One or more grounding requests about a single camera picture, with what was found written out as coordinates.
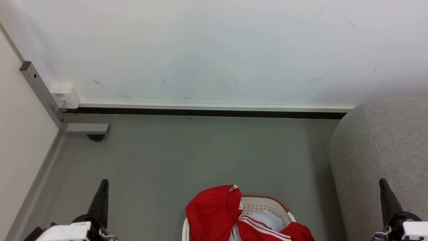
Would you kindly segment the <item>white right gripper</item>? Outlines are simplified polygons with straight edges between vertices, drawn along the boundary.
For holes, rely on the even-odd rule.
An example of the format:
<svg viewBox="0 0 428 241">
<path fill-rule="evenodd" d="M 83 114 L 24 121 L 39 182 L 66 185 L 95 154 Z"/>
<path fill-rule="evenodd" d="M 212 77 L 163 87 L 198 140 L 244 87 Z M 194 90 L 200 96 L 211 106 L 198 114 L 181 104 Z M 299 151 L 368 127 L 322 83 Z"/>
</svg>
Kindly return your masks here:
<svg viewBox="0 0 428 241">
<path fill-rule="evenodd" d="M 371 241 L 428 241 L 428 221 L 404 212 L 387 180 L 379 180 L 384 229 L 373 234 Z"/>
</svg>

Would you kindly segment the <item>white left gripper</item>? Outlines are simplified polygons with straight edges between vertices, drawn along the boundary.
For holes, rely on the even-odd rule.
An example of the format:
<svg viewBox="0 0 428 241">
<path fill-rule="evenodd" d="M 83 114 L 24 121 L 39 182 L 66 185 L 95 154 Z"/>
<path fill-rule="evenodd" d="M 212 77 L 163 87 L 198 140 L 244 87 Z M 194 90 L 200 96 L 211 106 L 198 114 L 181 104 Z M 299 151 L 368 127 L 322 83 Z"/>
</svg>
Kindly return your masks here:
<svg viewBox="0 0 428 241">
<path fill-rule="evenodd" d="M 36 227 L 24 241 L 118 241 L 108 234 L 109 180 L 103 179 L 91 202 L 87 215 L 69 225 L 51 223 L 48 229 Z"/>
</svg>

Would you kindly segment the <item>plain red garment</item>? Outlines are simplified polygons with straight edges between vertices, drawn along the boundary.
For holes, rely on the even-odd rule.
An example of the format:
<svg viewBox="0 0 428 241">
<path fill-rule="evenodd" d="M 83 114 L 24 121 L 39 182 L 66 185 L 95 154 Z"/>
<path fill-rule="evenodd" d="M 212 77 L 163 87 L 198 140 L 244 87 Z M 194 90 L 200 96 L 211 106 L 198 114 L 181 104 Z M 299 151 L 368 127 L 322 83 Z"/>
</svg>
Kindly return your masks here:
<svg viewBox="0 0 428 241">
<path fill-rule="evenodd" d="M 236 185 L 209 188 L 197 194 L 185 208 L 191 241 L 229 241 L 243 212 Z"/>
</svg>

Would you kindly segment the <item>white laundry basket brown rim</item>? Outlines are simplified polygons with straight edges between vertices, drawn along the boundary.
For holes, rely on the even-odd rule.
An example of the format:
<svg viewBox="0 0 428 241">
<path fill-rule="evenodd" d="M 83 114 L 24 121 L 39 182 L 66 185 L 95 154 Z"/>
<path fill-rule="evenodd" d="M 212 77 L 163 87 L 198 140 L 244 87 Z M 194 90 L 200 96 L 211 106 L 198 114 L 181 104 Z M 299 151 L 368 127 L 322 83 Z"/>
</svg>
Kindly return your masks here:
<svg viewBox="0 0 428 241">
<path fill-rule="evenodd" d="M 244 215 L 252 215 L 256 212 L 268 211 L 281 219 L 284 226 L 295 222 L 289 208 L 279 199 L 267 195 L 244 194 L 241 204 Z"/>
</svg>

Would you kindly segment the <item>grey fabric sofa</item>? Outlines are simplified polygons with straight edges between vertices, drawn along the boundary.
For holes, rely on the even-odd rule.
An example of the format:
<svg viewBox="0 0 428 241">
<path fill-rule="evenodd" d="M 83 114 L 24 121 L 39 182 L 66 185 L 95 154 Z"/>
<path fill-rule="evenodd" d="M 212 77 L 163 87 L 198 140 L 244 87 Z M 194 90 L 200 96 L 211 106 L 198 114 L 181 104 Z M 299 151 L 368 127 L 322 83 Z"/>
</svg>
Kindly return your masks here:
<svg viewBox="0 0 428 241">
<path fill-rule="evenodd" d="M 406 212 L 428 221 L 428 98 L 367 102 L 339 122 L 329 144 L 347 241 L 383 229 L 379 180 Z"/>
</svg>

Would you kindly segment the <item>pale white garment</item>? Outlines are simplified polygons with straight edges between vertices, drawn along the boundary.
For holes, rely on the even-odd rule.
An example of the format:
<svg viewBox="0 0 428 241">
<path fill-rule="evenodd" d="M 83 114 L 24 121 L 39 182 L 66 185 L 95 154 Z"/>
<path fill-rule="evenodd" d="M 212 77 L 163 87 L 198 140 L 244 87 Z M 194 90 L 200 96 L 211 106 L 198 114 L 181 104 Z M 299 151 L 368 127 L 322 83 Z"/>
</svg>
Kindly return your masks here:
<svg viewBox="0 0 428 241">
<path fill-rule="evenodd" d="M 281 233 L 285 227 L 281 218 L 266 210 L 250 215 L 242 213 L 231 230 L 229 241 L 291 241 Z"/>
</svg>

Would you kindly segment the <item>black and white baseboard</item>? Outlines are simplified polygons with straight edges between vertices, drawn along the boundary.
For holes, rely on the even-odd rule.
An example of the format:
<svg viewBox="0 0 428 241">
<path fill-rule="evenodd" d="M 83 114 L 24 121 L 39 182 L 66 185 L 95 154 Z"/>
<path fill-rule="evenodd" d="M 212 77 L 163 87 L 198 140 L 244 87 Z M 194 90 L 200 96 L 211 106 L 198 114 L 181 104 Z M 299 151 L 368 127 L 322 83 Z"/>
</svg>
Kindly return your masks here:
<svg viewBox="0 0 428 241">
<path fill-rule="evenodd" d="M 316 105 L 81 102 L 77 109 L 70 109 L 68 113 L 342 119 L 352 109 L 352 106 Z"/>
</svg>

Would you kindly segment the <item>white wall socket box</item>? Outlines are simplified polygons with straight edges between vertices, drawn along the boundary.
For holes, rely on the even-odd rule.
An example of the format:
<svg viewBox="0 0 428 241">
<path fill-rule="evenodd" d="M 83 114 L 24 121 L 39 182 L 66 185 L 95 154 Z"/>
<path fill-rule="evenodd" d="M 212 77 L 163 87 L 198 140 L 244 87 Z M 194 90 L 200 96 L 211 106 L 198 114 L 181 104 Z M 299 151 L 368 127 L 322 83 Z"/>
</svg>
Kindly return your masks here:
<svg viewBox="0 0 428 241">
<path fill-rule="evenodd" d="M 77 109 L 81 103 L 81 97 L 73 84 L 56 83 L 49 92 L 61 109 Z"/>
</svg>

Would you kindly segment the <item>grey metal post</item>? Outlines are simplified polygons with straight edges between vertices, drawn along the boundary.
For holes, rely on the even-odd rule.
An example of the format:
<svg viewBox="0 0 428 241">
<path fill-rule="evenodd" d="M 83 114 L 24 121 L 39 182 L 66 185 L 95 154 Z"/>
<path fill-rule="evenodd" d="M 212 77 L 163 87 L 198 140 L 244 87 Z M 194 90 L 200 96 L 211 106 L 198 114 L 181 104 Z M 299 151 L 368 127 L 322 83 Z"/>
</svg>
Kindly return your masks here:
<svg viewBox="0 0 428 241">
<path fill-rule="evenodd" d="M 32 62 L 24 61 L 19 70 L 60 132 L 64 133 L 67 125 L 67 122 L 64 120 L 65 115 L 61 111 L 59 105 L 55 101 Z"/>
</svg>

